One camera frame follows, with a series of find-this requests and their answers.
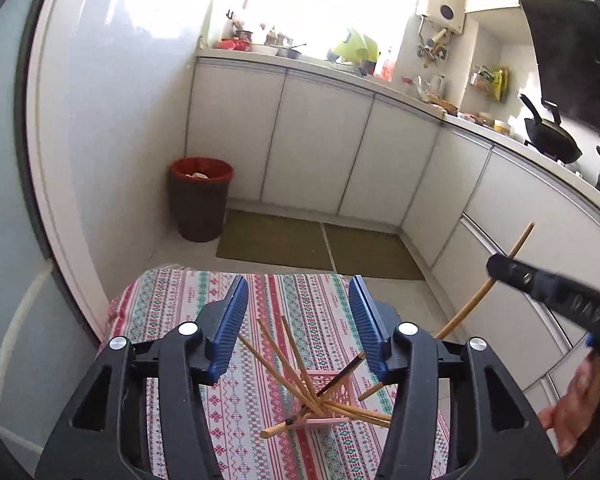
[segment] tablecloth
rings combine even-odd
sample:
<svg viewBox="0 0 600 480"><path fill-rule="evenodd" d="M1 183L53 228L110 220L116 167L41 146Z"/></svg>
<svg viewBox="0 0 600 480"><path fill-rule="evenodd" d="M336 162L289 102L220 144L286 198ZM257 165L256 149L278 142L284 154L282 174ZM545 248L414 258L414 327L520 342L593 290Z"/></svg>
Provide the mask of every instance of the tablecloth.
<svg viewBox="0 0 600 480"><path fill-rule="evenodd" d="M132 342L159 338L185 320L194 320L209 301L224 297L235 274L179 265L148 270L110 306L107 338ZM266 320L282 351L294 363L280 314L284 313L307 368L341 370L362 346L349 302L347 281L336 274L244 274L249 305L241 333L275 362L256 316ZM157 379L147 381L147 427L152 471L167 478L160 437ZM353 375L355 395L376 382L366 362ZM360 403L391 413L396 388L389 386ZM375 476L388 430L364 422L297 430L263 440L262 428L292 412L292 399L238 341L227 373L202 387L209 432L225 480L369 480ZM444 473L448 430L438 414L431 477Z"/></svg>

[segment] pink plastic crate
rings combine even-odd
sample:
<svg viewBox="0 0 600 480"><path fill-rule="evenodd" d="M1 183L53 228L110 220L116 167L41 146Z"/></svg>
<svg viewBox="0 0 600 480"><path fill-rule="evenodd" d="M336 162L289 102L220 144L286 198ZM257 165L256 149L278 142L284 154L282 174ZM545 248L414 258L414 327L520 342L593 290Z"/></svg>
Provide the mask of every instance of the pink plastic crate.
<svg viewBox="0 0 600 480"><path fill-rule="evenodd" d="M326 386L329 381L331 381L339 372L333 372L328 370L307 370L309 377L311 378L311 382L314 384L314 388L316 392L319 392L320 389ZM334 402L340 402L342 404L352 405L352 401L354 399L353 396L353 386L351 384L351 374L347 376L347 379L340 385L339 389L329 396L330 400ZM294 397L293 409L294 413L300 411L301 403L298 399ZM330 426L333 424L340 424L342 422L349 422L350 418L348 416L343 416L339 413L332 412L328 410L327 407L322 409L327 415L325 418L315 417L308 418L302 422L296 422L294 426Z"/></svg>

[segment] floor mat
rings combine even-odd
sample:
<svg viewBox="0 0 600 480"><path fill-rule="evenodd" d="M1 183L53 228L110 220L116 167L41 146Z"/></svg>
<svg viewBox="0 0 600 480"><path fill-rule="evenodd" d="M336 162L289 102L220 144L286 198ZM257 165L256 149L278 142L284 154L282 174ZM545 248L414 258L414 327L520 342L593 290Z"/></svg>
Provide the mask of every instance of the floor mat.
<svg viewBox="0 0 600 480"><path fill-rule="evenodd" d="M368 278L424 280L420 269L398 235L334 224L324 230L336 269L341 274Z"/></svg>
<svg viewBox="0 0 600 480"><path fill-rule="evenodd" d="M229 210L218 258L333 270L318 222Z"/></svg>

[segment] wooden chopstick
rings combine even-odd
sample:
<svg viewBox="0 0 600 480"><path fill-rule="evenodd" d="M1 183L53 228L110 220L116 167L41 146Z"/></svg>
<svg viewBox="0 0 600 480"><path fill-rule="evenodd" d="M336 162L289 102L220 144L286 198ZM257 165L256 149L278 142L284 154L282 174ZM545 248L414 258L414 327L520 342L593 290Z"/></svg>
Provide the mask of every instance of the wooden chopstick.
<svg viewBox="0 0 600 480"><path fill-rule="evenodd" d="M300 368L300 374L304 379L308 393L311 396L312 400L320 405L320 401L318 400L318 395L315 393L314 383L309 377L309 373L306 371L306 367L304 366L304 361L302 361L302 356L300 355L300 351L298 350L298 345L296 345L296 340L294 339L294 335L291 333L291 326L289 322L286 320L286 316L281 314L282 325L285 327L286 336L289 338L289 346L291 346L291 351L294 353L294 357L296 358L296 363L298 363L298 367Z"/></svg>
<svg viewBox="0 0 600 480"><path fill-rule="evenodd" d="M267 338L267 341L269 341L269 344L273 348L273 351L278 356L278 359L280 359L280 362L282 363L282 367L286 369L286 373L288 373L291 376L291 379L296 384L296 386L298 387L300 392L307 399L311 399L310 404L308 404L308 406L312 409L312 411L319 413L320 416L324 416L324 412L320 408L320 402L318 402L317 399L316 400L312 399L311 394L309 393L309 391L306 389L306 387L302 383L302 380L300 379L300 377L298 377L298 374L296 374L296 371L291 366L291 363L288 361L286 356L282 353L282 350L276 343L275 339L273 339L273 336L269 333L269 330L267 330L267 327L264 324L263 320L258 318L257 321L258 321L258 324L260 325L260 329L262 330L262 333L264 334L264 337Z"/></svg>
<svg viewBox="0 0 600 480"><path fill-rule="evenodd" d="M516 244L513 246L513 248L509 251L509 254L507 254L508 258L515 258L516 254L518 254L518 251L520 250L520 248L522 247L522 244L524 244L526 242L526 239L529 238L529 235L531 234L531 231L533 230L533 228L536 226L535 223L533 222L529 222L529 224L526 226L525 231L522 233L522 236L518 239L518 241L516 242ZM452 330L455 330L456 327L462 323L464 321L464 319L472 313L472 311L474 310L474 308L476 306L478 306L478 303L480 303L482 301L482 298L484 298L487 293L491 290L491 288L493 287L493 285L496 284L496 280L494 280L493 278L489 278L483 286L480 287L480 290L478 290L478 292L476 292L474 294L474 296L467 302L467 304L462 307L462 309L460 310L460 312L458 312L451 321L449 321L442 330L440 330L440 332L438 332L435 336L435 339L444 339L446 336L449 335L449 333ZM362 402L362 400L365 400L366 398L372 396L374 393L376 393L377 391L381 390L382 387L384 386L384 384L382 383L378 383L375 386L372 386L371 388L369 388L366 392L363 392L359 397L358 400L360 400Z"/></svg>
<svg viewBox="0 0 600 480"><path fill-rule="evenodd" d="M391 422L391 415L385 415L380 412L373 412L372 410L365 410L364 408L359 408L357 406L351 406L350 404L343 404L341 402L336 402L335 400L325 400L324 403L328 406L337 406L342 410L347 410L348 412L357 413L358 415L366 415L371 416L373 418L379 418L380 420L385 420L387 422Z"/></svg>
<svg viewBox="0 0 600 480"><path fill-rule="evenodd" d="M366 392L362 392L362 394L360 394L360 396L358 397L358 400L360 402L362 402L363 400L365 400L368 397L371 397L374 393L379 392L383 388L384 388L384 384L376 383L371 388L369 388Z"/></svg>
<svg viewBox="0 0 600 480"><path fill-rule="evenodd" d="M363 350L358 355L356 355L350 362L345 366L338 374L331 379L324 387L318 391L318 398L324 397L325 399L331 395L337 388L339 388L342 383L347 379L347 377L352 374L356 368L358 368L365 360L365 351ZM283 422L277 423L275 426L271 426L270 428L265 428L260 432L261 438L270 438L274 435L282 433L283 431L290 430L291 427L296 422L302 422L306 420L311 415L309 409L305 406L302 410L297 412L295 415L290 416L287 420Z"/></svg>
<svg viewBox="0 0 600 480"><path fill-rule="evenodd" d="M352 418L353 420L361 420L362 422L368 422L369 424L375 424L376 426L382 426L383 428L391 427L390 423L388 423L384 420L380 420L379 418L366 416L366 415L360 415L359 413L353 413L353 412L350 412L349 410L343 410L342 408L340 408L339 406L337 406L330 400L324 400L323 403L325 406L329 406L334 412L337 412L344 416L348 416L349 418Z"/></svg>
<svg viewBox="0 0 600 480"><path fill-rule="evenodd" d="M287 390L289 390L296 399L300 400L300 402L307 405L312 412L314 411L313 403L309 399L307 399L302 393L300 393L300 391L295 386L293 386L293 384L291 384L282 375L280 375L278 371L270 363L268 363L267 360L253 346L251 346L251 343L249 343L242 336L242 334L238 334L238 338L240 338L242 344L249 349L249 352L251 352L253 356L258 361L260 361L260 364L262 364L262 366L264 366L267 369L267 372L273 375L276 378L276 380L280 384L282 384Z"/></svg>

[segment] trash can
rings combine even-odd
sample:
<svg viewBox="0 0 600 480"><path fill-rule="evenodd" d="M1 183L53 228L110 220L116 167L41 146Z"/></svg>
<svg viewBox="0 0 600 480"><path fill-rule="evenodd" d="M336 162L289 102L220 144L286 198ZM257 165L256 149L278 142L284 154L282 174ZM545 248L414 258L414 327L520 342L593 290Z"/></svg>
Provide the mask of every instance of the trash can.
<svg viewBox="0 0 600 480"><path fill-rule="evenodd" d="M181 158L169 167L169 204L178 231L191 242L222 234L226 196L234 168L223 160Z"/></svg>

